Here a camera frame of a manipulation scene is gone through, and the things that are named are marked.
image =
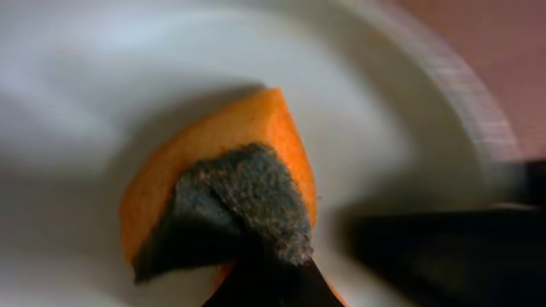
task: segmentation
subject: white plate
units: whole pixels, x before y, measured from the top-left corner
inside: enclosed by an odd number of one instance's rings
[[[282,88],[316,174],[323,273],[352,306],[405,305],[337,250],[334,214],[392,187],[397,198],[387,202],[405,199],[405,210],[476,206],[490,191],[449,99],[378,30],[375,9],[317,0],[0,4],[0,305],[202,304],[213,269],[132,286],[117,201],[161,141],[263,86]]]

